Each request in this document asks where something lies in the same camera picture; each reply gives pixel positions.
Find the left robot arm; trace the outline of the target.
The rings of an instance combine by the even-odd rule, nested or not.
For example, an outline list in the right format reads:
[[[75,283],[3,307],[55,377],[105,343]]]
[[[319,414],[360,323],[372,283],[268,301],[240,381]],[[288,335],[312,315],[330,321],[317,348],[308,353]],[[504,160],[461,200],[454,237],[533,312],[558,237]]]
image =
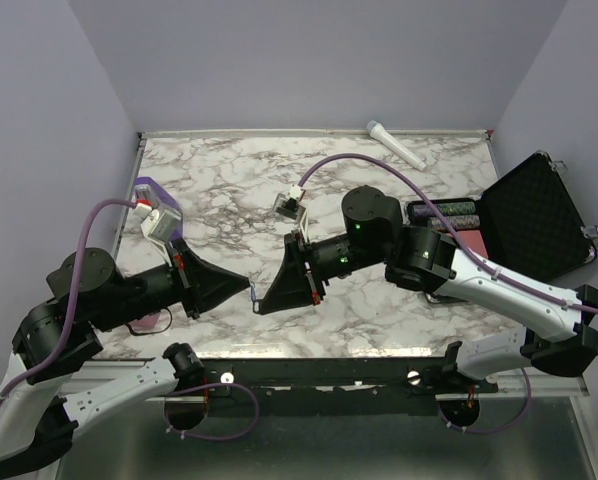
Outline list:
[[[22,320],[0,387],[0,463],[33,448],[60,387],[102,351],[99,332],[175,304],[198,318],[249,286],[245,276],[201,259],[183,240],[172,241],[166,257],[124,276],[108,252],[79,246],[48,274],[53,296]]]

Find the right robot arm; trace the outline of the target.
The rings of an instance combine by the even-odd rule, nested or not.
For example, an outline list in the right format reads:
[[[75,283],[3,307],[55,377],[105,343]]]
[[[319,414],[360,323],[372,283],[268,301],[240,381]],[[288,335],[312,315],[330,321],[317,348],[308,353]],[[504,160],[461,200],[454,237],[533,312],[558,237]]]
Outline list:
[[[316,306],[330,279],[383,264],[386,281],[399,288],[464,300],[517,322],[504,333],[448,346],[438,371],[450,391],[529,366],[577,377],[597,357],[598,332],[586,310],[598,299],[596,289],[538,282],[462,249],[444,233],[407,225],[399,201],[370,186],[349,191],[341,211],[343,235],[319,242],[299,230],[285,236],[281,267],[255,313]]]

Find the pink metronome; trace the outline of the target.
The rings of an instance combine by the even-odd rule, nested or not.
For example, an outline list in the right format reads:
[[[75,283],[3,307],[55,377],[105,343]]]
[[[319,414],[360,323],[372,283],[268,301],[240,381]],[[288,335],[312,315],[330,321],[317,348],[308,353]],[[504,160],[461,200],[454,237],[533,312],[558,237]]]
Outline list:
[[[134,320],[129,323],[129,326],[134,330],[148,331],[156,328],[159,322],[160,314],[153,313],[146,315],[138,320]]]

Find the purple metronome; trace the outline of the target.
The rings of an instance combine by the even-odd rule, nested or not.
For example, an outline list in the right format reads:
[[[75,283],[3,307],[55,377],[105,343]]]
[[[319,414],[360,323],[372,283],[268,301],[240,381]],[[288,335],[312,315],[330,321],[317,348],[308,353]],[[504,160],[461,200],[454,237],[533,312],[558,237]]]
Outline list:
[[[169,229],[170,241],[183,238],[183,212],[179,203],[156,180],[148,176],[137,177],[134,194],[139,203],[148,202],[153,209],[167,210],[174,215],[173,227]]]

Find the pink card deck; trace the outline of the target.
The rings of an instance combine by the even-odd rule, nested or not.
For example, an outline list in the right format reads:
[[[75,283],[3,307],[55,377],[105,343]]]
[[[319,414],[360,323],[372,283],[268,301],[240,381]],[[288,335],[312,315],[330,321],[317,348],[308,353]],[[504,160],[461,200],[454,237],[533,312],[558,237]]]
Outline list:
[[[466,245],[475,252],[479,252],[481,255],[483,255],[487,251],[479,230],[459,231],[458,235],[466,243]]]

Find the white microphone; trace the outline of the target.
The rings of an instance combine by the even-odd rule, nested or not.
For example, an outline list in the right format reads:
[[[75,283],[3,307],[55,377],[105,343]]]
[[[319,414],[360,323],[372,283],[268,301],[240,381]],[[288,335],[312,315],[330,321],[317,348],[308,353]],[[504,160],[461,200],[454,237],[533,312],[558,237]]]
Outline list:
[[[426,169],[427,165],[425,161],[406,148],[400,141],[390,134],[381,123],[377,121],[368,122],[366,131],[372,139],[384,145],[413,168],[419,171],[424,171]]]

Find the black poker chip case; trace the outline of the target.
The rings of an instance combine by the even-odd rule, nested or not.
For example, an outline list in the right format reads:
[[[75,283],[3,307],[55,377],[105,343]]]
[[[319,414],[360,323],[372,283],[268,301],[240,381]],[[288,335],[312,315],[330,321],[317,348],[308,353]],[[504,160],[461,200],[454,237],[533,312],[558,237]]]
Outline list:
[[[584,222],[544,151],[514,167],[477,198],[432,201],[454,230],[479,230],[498,265],[544,283],[571,273],[598,256]]]

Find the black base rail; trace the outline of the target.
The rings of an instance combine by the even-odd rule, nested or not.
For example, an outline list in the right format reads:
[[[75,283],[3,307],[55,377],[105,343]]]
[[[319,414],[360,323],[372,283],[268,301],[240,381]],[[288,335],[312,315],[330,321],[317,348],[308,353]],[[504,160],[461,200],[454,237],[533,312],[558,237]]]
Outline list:
[[[497,390],[459,374],[454,350],[441,357],[200,359],[189,345],[174,343],[161,357],[175,379],[164,410],[177,420],[429,416],[439,395]]]

